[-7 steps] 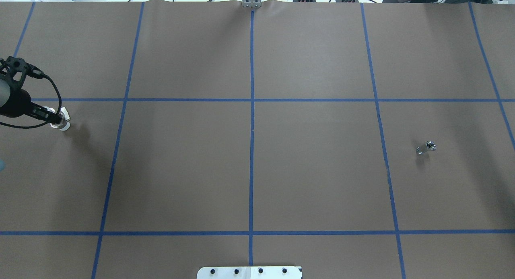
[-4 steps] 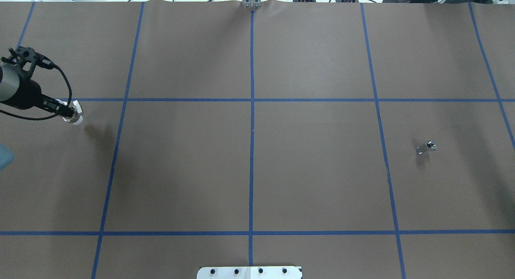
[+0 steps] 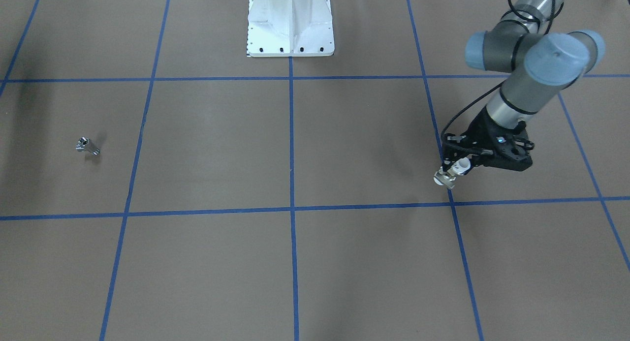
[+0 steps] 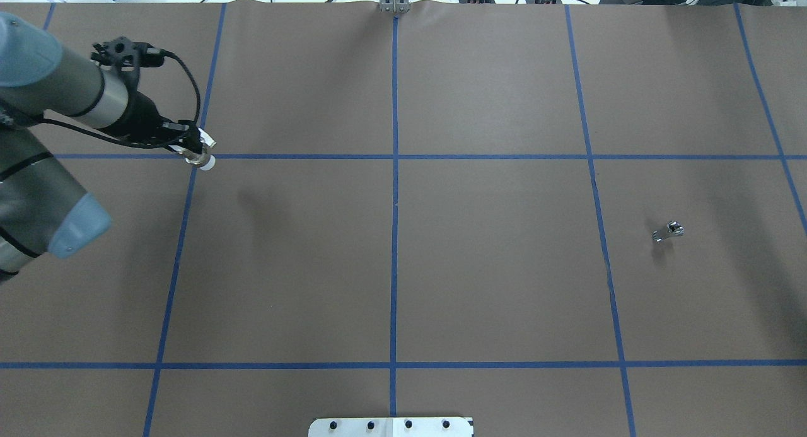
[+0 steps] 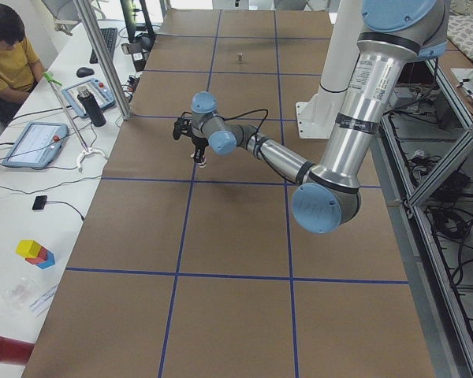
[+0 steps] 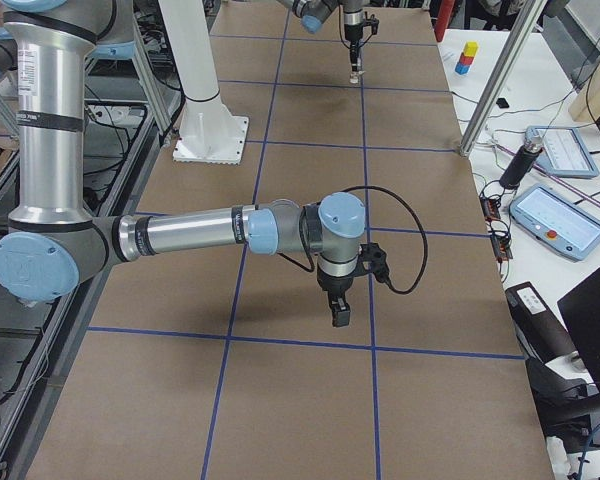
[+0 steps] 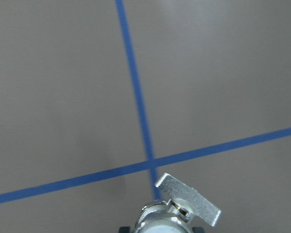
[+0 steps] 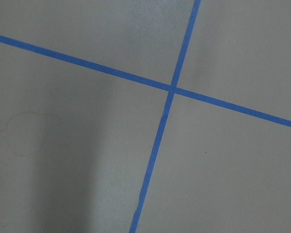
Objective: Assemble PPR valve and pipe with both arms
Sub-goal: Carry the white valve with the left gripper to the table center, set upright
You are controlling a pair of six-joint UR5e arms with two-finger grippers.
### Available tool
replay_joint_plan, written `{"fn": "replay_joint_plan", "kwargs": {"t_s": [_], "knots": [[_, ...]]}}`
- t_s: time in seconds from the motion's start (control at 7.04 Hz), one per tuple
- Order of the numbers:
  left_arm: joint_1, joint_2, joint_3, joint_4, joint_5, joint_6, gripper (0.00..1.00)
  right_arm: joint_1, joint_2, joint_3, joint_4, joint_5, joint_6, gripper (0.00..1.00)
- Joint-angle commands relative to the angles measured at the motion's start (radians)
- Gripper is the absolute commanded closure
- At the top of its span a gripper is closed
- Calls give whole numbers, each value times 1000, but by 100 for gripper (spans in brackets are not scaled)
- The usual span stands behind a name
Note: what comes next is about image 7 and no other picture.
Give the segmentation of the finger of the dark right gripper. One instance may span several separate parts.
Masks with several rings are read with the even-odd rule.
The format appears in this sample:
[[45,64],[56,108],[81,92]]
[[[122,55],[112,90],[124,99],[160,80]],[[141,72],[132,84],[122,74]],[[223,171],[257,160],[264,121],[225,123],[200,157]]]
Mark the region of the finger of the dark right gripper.
[[204,228],[202,228],[202,227],[193,227],[193,233],[204,233]]

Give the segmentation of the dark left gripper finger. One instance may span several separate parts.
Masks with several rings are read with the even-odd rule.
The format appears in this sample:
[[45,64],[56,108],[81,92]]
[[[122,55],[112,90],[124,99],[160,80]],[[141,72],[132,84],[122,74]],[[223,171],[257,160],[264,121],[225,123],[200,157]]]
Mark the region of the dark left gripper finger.
[[118,233],[130,233],[130,226],[122,226],[119,228]]

